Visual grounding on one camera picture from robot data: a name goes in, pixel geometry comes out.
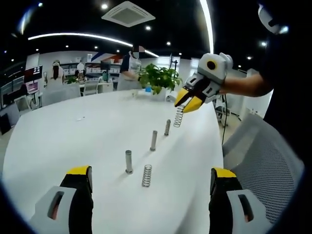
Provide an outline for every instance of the cable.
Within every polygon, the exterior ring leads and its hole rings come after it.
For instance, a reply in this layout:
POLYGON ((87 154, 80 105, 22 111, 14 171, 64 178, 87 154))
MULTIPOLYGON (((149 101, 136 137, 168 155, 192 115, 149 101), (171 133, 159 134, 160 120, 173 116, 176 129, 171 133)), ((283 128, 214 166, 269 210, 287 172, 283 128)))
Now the cable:
POLYGON ((226 100, 226 94, 224 95, 225 97, 225 121, 224 121, 224 129, 223 129, 223 135, 222 135, 222 145, 224 142, 224 134, 225 134, 225 128, 226 128, 226 121, 228 119, 228 101, 226 100))

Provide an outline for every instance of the ceiling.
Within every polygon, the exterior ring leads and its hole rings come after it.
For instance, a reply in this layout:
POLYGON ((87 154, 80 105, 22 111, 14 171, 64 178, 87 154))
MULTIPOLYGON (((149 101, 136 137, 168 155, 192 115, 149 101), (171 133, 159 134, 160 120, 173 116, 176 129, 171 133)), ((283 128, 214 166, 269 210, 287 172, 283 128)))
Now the ceiling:
MULTIPOLYGON (((101 17, 122 0, 24 0, 16 3, 6 1, 9 16, 2 15, 2 38, 0 70, 25 61, 27 55, 63 50, 98 51, 126 53, 129 48, 100 39, 74 36, 48 37, 28 41, 28 37, 47 33, 75 32, 89 33, 119 39, 128 43, 139 43, 147 50, 160 55, 170 53, 181 58, 200 58, 210 51, 205 17, 200 0, 131 0, 143 8, 155 20, 130 28, 106 21, 101 17), (29 23, 23 34, 18 24, 26 12, 32 10, 29 23)), ((234 68, 257 69, 265 53, 261 42, 268 33, 257 15, 256 0, 208 0, 214 33, 214 53, 226 53, 234 59, 234 68)))

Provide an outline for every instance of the metal rod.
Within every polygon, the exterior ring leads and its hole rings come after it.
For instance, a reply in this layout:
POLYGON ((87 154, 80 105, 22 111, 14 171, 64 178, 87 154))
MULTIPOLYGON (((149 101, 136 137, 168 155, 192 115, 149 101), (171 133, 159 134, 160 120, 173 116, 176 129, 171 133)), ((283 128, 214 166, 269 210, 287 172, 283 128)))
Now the metal rod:
POLYGON ((150 147, 150 151, 156 150, 156 139, 157 139, 157 131, 153 131, 153 137, 152 137, 152 145, 150 147))
POLYGON ((133 169, 132 169, 132 160, 131 160, 131 150, 126 150, 126 173, 127 174, 132 174, 133 169))
POLYGON ((171 120, 169 119, 167 120, 167 123, 166 123, 165 136, 169 135, 170 124, 171 124, 171 120))

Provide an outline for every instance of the plant pot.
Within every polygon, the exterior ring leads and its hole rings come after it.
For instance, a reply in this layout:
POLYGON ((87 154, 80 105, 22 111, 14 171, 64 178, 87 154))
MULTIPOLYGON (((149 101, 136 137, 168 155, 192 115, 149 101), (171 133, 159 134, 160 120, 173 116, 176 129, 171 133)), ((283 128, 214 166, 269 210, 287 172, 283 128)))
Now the plant pot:
POLYGON ((166 98, 166 88, 161 88, 161 91, 159 94, 154 94, 153 95, 153 92, 151 93, 151 100, 152 101, 165 101, 165 98, 166 98))

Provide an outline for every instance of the person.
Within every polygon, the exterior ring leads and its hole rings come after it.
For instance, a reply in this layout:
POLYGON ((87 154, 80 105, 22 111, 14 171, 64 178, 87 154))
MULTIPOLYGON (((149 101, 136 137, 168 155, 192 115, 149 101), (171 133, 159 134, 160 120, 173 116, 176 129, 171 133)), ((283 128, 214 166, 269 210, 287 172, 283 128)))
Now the person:
POLYGON ((78 64, 77 70, 75 71, 75 77, 79 81, 85 81, 85 76, 86 76, 86 70, 84 69, 83 63, 80 61, 80 64, 78 64))
POLYGON ((118 78, 118 91, 142 89, 138 75, 141 70, 139 53, 142 52, 144 52, 144 48, 142 46, 133 45, 131 51, 123 57, 118 78))
MULTIPOLYGON (((265 9, 261 6, 259 16, 265 9)), ((308 136, 308 128, 298 127, 296 123, 301 121, 299 106, 304 102, 301 92, 304 84, 293 76, 290 68, 293 66, 293 54, 291 53, 292 28, 288 33, 279 34, 281 27, 278 25, 265 25, 271 32, 270 40, 266 48, 266 56, 260 67, 259 73, 245 79, 226 77, 221 94, 237 94, 249 97, 260 97, 273 90, 273 95, 264 116, 264 120, 273 126, 290 144, 296 154, 306 160, 305 138, 308 136)))
POLYGON ((288 4, 260 0, 259 3, 260 20, 271 34, 259 74, 245 79, 226 77, 220 93, 260 97, 273 90, 264 120, 284 137, 304 162, 305 170, 290 203, 268 233, 287 233, 294 228, 296 233, 305 233, 309 222, 302 211, 311 206, 311 154, 308 142, 311 127, 308 122, 300 126, 304 118, 300 112, 303 113, 310 106, 310 99, 307 98, 309 91, 304 74, 297 69, 305 67, 304 56, 301 57, 301 51, 304 50, 300 48, 304 43, 294 46, 294 41, 301 39, 297 31, 300 21, 295 17, 299 16, 297 7, 304 7, 299 2, 288 4))
POLYGON ((47 72, 45 82, 48 90, 55 90, 63 86, 65 74, 63 68, 60 67, 59 60, 55 60, 52 69, 47 72))

